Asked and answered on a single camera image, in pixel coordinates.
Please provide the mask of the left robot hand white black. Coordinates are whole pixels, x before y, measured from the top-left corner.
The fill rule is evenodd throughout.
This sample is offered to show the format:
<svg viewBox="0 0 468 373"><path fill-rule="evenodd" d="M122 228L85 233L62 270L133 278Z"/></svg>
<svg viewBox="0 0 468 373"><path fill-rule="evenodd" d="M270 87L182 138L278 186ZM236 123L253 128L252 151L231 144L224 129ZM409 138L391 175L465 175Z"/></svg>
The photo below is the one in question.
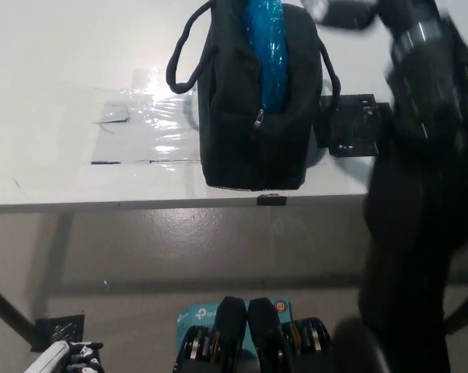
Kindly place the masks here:
<svg viewBox="0 0 468 373"><path fill-rule="evenodd" d="M102 343L57 341L51 344L25 373L105 372L100 359Z"/></svg>

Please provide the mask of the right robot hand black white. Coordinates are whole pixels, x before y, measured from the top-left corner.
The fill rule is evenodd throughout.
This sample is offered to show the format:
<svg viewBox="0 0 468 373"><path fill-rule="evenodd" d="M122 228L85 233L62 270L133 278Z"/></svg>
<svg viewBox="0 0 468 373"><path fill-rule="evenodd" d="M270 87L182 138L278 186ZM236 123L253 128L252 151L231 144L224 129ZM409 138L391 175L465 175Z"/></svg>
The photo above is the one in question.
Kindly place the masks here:
<svg viewBox="0 0 468 373"><path fill-rule="evenodd" d="M301 4L318 26L365 30L376 18L388 28L394 25L388 14L379 11L379 1L301 0Z"/></svg>

